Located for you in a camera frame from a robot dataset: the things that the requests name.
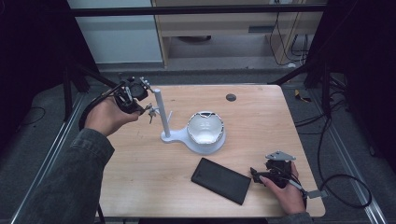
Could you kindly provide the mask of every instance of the white base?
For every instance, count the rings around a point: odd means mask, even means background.
[[[187,127],[180,129],[180,130],[170,130],[170,136],[166,137],[165,132],[161,133],[161,139],[165,143],[174,143],[174,142],[181,142],[184,143],[191,151],[198,153],[200,155],[210,155],[216,151],[218,151],[225,142],[225,130],[223,130],[223,134],[219,141],[213,144],[198,144],[194,142],[187,131]]]

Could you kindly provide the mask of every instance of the white stand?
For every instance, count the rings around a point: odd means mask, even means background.
[[[171,118],[172,112],[169,115],[169,119],[166,117],[165,107],[163,105],[163,97],[161,95],[161,91],[159,89],[154,90],[155,100],[157,101],[158,110],[156,111],[161,116],[161,121],[163,123],[163,132],[161,133],[161,139],[165,143],[174,143],[180,142],[184,143],[186,147],[188,147],[191,151],[198,153],[200,155],[210,155],[216,151],[218,151],[225,142],[226,132],[223,130],[223,134],[220,139],[213,144],[198,144],[194,140],[191,139],[187,126],[180,130],[170,130],[169,129],[169,120]]]

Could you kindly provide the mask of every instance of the person's arm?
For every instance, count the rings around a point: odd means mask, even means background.
[[[97,105],[71,147],[60,152],[16,223],[93,223],[103,171],[114,152],[106,137],[138,116],[120,111],[112,97]]]
[[[291,172],[298,177],[294,162],[291,163]],[[273,181],[263,176],[260,176],[260,180],[275,194],[279,200],[280,206],[287,214],[279,223],[314,223],[311,216],[305,211],[304,200],[299,189],[290,183],[285,188],[281,189]]]

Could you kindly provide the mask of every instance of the wire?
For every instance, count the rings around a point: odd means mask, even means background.
[[[321,134],[321,133],[297,133],[297,134],[302,134],[302,135],[317,135],[317,134]]]
[[[272,36],[273,36],[273,33],[274,33],[275,29],[277,29],[277,32],[278,32],[278,34],[279,34],[280,43],[281,43],[282,49],[283,49],[283,54],[284,54],[284,55],[286,56],[286,58],[289,60],[288,63],[279,63],[279,62],[277,61],[277,59],[276,59],[275,52],[274,52],[274,49],[273,49],[273,47],[272,47]],[[271,51],[272,51],[272,53],[273,53],[273,55],[274,55],[274,58],[275,58],[275,61],[276,61],[276,64],[277,64],[277,65],[287,65],[287,64],[289,64],[289,63],[296,63],[296,62],[299,62],[299,60],[294,60],[294,59],[289,58],[288,53],[286,52],[285,44],[284,44],[284,42],[283,42],[282,35],[281,35],[280,29],[279,29],[279,12],[276,13],[276,21],[275,21],[274,29],[273,29],[273,31],[272,31],[271,34],[270,34],[270,40],[269,40],[269,41],[270,41],[270,49],[271,49]]]
[[[123,87],[125,84],[125,82],[121,82],[119,85],[117,85],[116,87],[114,87],[113,89],[111,89],[110,91],[106,91],[104,93],[102,93],[101,95],[99,95],[98,97],[96,97],[95,99],[93,99],[88,105],[87,107],[85,107],[84,111],[81,114],[81,117],[79,118],[78,121],[78,127],[80,130],[82,130],[85,126],[85,120],[87,119],[88,114],[91,112],[91,110],[96,107],[97,105],[99,105],[102,101],[104,101],[108,96],[112,95],[115,91],[117,91],[119,88]]]
[[[337,200],[339,200],[341,203],[343,203],[343,204],[345,204],[345,205],[347,205],[347,206],[350,206],[350,207],[353,207],[353,208],[365,208],[365,207],[367,207],[367,206],[371,203],[371,201],[372,201],[372,199],[373,199],[373,195],[372,195],[371,191],[369,190],[369,188],[367,187],[367,185],[364,184],[364,183],[363,183],[361,180],[359,180],[357,177],[352,176],[352,175],[345,175],[345,174],[331,175],[330,177],[328,177],[328,178],[326,178],[326,179],[324,179],[324,177],[323,177],[323,173],[322,173],[321,165],[320,165],[320,150],[321,150],[321,145],[322,145],[322,142],[323,142],[324,134],[325,134],[325,132],[326,132],[327,127],[328,127],[328,126],[330,127],[331,121],[332,121],[331,118],[327,118],[327,119],[326,119],[325,125],[323,126],[323,130],[322,130],[322,133],[321,133],[320,138],[319,138],[318,154],[317,154],[317,163],[318,163],[318,172],[319,172],[319,176],[320,176],[320,179],[322,180],[322,184],[320,185],[319,190],[323,190],[323,188],[326,188]],[[363,186],[366,188],[366,190],[367,190],[367,192],[368,192],[368,194],[369,194],[369,199],[367,200],[367,203],[365,203],[365,204],[354,204],[354,203],[349,203],[349,202],[347,202],[346,200],[342,199],[340,196],[338,196],[329,186],[327,186],[327,183],[328,183],[330,180],[335,179],[335,178],[337,178],[337,177],[351,178],[351,179],[354,179],[354,180],[358,181],[361,185],[363,185]]]
[[[332,112],[333,111],[337,111],[339,108],[336,108],[336,107],[339,106],[339,105],[342,105],[344,102],[345,102],[345,100],[340,100],[336,104],[332,105]],[[309,119],[303,119],[303,120],[300,120],[300,121],[295,121],[294,124],[296,124],[295,125],[296,128],[303,127],[305,125],[311,124],[311,123],[323,118],[324,116],[325,116],[325,114],[322,113],[322,114],[316,115],[316,116],[314,116],[312,118],[309,118]]]
[[[295,50],[293,48],[294,48],[294,45],[296,43],[297,37],[298,37],[298,35],[295,35],[294,38],[293,38],[293,41],[291,42],[291,47],[290,47],[291,54],[294,55],[294,56],[297,56],[297,57],[301,57],[303,54],[307,55],[307,53],[309,52],[309,50],[307,49],[308,48],[308,44],[307,44],[308,43],[308,35],[305,35],[303,49]]]
[[[46,109],[44,109],[43,107],[41,107],[41,106],[33,106],[33,107],[31,107],[30,108],[31,110],[32,109],[41,109],[42,111],[43,111],[43,114],[40,116],[40,118],[38,118],[38,119],[35,119],[35,120],[33,120],[33,121],[30,121],[30,122],[24,122],[24,123],[22,123],[21,125],[30,125],[30,124],[34,124],[34,123],[36,123],[36,122],[38,122],[39,120],[41,120],[41,119],[43,119],[44,118],[44,116],[46,115]]]
[[[347,90],[346,86],[343,85],[340,81],[338,81],[334,77],[332,77],[332,75],[330,75],[330,79],[332,80],[332,83],[331,83],[332,86],[334,86],[338,90],[341,90],[341,91],[346,91]]]
[[[305,64],[306,58],[308,57],[308,51],[306,50],[307,48],[308,48],[308,35],[305,35],[303,53],[300,58],[300,65]]]
[[[285,180],[291,179],[292,181],[294,181],[294,182],[296,182],[297,184],[299,184],[299,185],[301,186],[301,188],[303,189],[303,186],[301,185],[300,180],[297,178],[297,176],[296,176],[295,174],[292,174],[292,173],[288,174],[288,173],[286,173],[284,170],[282,170],[282,169],[280,169],[279,167],[274,166],[274,165],[272,165],[272,166],[270,167],[270,169],[276,169],[276,170],[278,170],[282,175],[285,175],[285,176],[287,177],[287,178],[284,178],[284,177],[279,177],[279,178],[285,179]]]

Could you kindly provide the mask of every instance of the human hand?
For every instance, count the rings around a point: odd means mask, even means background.
[[[294,162],[291,163],[291,172],[298,178],[298,172]],[[280,206],[286,214],[292,215],[305,212],[303,197],[299,189],[288,183],[285,188],[281,189],[272,180],[260,176],[262,183],[270,189],[277,199]]]
[[[122,125],[139,119],[140,112],[132,114],[122,112],[114,97],[107,97],[94,107],[85,120],[85,128],[96,130],[104,136],[116,132]]]

